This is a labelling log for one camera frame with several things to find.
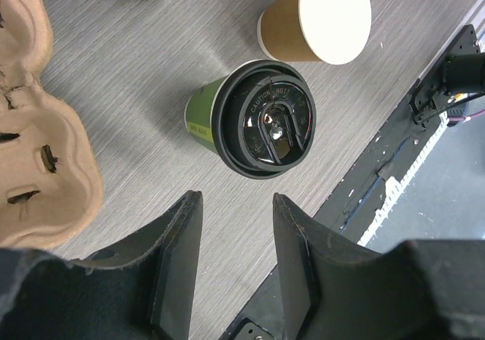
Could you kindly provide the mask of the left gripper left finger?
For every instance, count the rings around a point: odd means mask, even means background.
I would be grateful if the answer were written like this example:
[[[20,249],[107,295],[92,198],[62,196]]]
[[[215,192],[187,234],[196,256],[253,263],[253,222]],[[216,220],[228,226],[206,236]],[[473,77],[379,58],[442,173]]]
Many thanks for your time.
[[[188,338],[202,221],[202,194],[189,191],[83,260],[2,249],[1,337]]]

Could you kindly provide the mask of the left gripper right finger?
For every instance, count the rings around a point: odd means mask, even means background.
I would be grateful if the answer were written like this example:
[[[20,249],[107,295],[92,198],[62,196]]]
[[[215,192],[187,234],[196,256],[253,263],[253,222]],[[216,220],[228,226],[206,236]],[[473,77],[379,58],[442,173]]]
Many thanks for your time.
[[[385,253],[273,199],[288,339],[482,339],[484,243],[410,239]]]

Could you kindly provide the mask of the black lid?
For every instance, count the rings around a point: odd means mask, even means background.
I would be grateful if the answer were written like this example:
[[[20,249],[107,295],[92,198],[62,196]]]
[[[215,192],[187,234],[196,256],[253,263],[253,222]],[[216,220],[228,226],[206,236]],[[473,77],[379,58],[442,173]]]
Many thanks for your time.
[[[272,179],[307,157],[316,107],[307,82],[290,65],[250,61],[223,79],[211,116],[216,152],[234,172]]]

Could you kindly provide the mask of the single green paper cup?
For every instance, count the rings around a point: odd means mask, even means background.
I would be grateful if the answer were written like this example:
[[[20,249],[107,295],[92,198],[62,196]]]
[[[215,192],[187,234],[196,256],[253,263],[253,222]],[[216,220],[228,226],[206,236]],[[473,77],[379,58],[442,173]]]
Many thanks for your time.
[[[197,88],[185,107],[184,121],[188,133],[203,147],[214,152],[230,166],[227,143],[226,105],[229,76]]]

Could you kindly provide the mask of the single brown paper cup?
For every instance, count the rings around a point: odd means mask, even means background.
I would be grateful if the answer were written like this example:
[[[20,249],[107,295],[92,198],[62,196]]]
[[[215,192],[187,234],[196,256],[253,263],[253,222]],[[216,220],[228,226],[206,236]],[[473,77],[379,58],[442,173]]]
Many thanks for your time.
[[[282,62],[348,64],[364,50],[371,0],[276,0],[259,17],[261,50]]]

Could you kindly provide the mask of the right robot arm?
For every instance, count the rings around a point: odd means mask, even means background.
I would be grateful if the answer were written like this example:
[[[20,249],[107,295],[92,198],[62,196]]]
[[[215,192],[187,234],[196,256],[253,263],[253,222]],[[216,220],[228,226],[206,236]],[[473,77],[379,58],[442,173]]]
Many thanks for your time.
[[[441,86],[445,92],[484,92],[484,53],[449,56],[441,66]]]

